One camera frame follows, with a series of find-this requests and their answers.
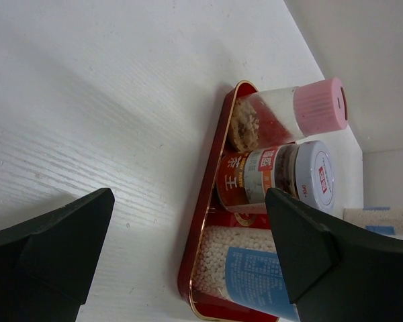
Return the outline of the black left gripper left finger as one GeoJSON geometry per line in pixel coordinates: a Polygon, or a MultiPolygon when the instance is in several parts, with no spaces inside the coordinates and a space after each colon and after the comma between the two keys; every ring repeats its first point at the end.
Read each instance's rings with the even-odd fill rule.
{"type": "Polygon", "coordinates": [[[0,321],[75,321],[114,208],[109,188],[0,230],[0,321]]]}

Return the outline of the jar with grey lid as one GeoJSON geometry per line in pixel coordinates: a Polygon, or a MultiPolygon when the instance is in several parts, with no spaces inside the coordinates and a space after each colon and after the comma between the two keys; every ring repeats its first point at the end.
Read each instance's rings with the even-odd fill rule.
{"type": "Polygon", "coordinates": [[[231,213],[264,214],[270,188],[324,212],[334,205],[334,172],[326,145],[318,140],[226,154],[216,190],[231,213]]]}

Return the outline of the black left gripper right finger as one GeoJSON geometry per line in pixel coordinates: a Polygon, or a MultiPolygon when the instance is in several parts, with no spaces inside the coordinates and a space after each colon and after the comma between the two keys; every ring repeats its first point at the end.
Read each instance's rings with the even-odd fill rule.
{"type": "Polygon", "coordinates": [[[301,321],[403,321],[403,240],[357,227],[280,189],[265,204],[301,321]]]}

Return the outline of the pink cap shaker bottle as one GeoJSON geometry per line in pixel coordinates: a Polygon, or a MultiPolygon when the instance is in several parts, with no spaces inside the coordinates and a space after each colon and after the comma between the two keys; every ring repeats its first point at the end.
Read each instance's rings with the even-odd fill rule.
{"type": "Polygon", "coordinates": [[[347,102],[339,78],[238,97],[228,139],[239,152],[280,146],[346,129],[347,102]]]}

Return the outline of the tall bottle blue label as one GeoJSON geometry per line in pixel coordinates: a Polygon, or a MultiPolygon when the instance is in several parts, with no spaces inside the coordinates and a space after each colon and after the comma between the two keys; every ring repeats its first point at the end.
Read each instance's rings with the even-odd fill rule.
{"type": "Polygon", "coordinates": [[[193,285],[217,299],[290,321],[300,320],[296,306],[289,301],[268,229],[206,227],[193,285]]]}
{"type": "Polygon", "coordinates": [[[382,235],[403,235],[403,207],[348,208],[343,212],[343,219],[382,235]]]}

